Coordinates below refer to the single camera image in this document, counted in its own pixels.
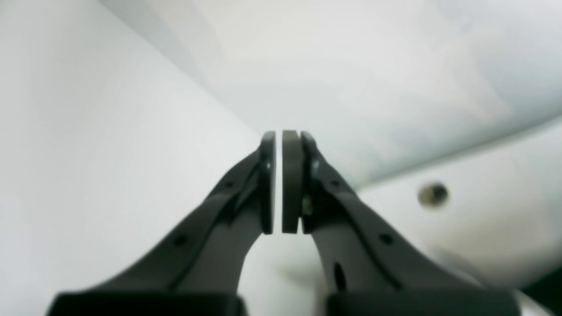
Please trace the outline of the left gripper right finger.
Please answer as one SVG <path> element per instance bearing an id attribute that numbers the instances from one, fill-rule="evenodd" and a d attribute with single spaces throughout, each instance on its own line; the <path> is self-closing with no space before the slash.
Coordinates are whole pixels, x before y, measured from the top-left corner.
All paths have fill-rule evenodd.
<path id="1" fill-rule="evenodd" d="M 282 134 L 282 230 L 315 243 L 327 316 L 519 316 L 508 291 L 486 290 L 418 251 L 364 204 L 311 134 Z"/>

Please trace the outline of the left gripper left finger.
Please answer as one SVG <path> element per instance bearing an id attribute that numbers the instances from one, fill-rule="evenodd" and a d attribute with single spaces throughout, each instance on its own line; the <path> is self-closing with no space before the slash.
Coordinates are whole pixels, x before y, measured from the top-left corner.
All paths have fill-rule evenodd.
<path id="1" fill-rule="evenodd" d="M 150 252 L 88 290 L 59 294 L 50 316 L 245 316 L 247 253 L 273 231 L 275 132 L 233 166 Z"/>

